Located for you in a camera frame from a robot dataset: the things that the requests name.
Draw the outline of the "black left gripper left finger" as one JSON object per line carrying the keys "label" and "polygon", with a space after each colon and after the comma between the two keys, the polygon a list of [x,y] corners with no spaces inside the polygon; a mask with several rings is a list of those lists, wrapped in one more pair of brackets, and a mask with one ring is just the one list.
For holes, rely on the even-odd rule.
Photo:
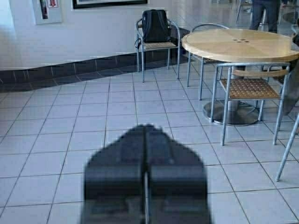
{"label": "black left gripper left finger", "polygon": [[82,224],[143,224],[144,126],[97,151],[84,169]]}

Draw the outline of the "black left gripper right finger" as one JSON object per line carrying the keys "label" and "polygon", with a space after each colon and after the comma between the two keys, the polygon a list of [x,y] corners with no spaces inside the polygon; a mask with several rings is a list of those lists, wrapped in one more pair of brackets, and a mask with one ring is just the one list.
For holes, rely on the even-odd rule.
{"label": "black left gripper right finger", "polygon": [[200,157],[146,126],[147,217],[150,224],[210,224],[207,176]]}

